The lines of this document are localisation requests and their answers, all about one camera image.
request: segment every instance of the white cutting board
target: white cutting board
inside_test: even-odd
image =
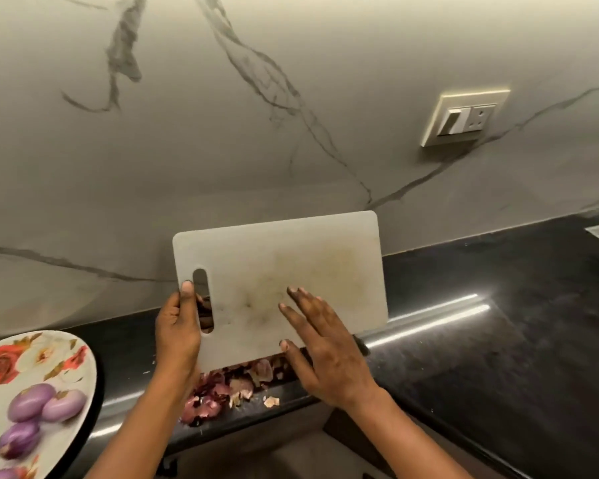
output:
[[[277,305],[302,286],[352,333],[388,321],[377,216],[372,211],[182,232],[173,237],[177,280],[207,274],[215,329],[202,334],[202,371],[279,353],[302,340]]]

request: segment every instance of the left hand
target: left hand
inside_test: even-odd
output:
[[[200,340],[195,289],[187,280],[180,292],[169,296],[155,320],[156,373],[181,377],[189,387],[194,387],[200,378],[197,367]]]

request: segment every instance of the right hand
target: right hand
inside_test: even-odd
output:
[[[283,340],[280,347],[304,389],[349,413],[369,403],[379,386],[339,316],[325,300],[301,287],[287,292],[305,317],[281,303],[280,311],[306,344],[313,366],[292,341]]]

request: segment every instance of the power socket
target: power socket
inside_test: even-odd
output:
[[[490,116],[495,112],[495,107],[496,105],[492,104],[471,108],[462,132],[470,133],[472,131],[481,131],[488,122]]]

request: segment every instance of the floral plate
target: floral plate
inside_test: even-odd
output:
[[[35,331],[0,341],[0,435],[12,425],[7,419],[11,399],[42,382],[58,391],[82,390],[87,403],[76,417],[64,423],[41,422],[42,438],[27,457],[0,457],[0,469],[17,467],[20,479],[44,479],[84,422],[96,388],[96,361],[86,343],[64,331]]]

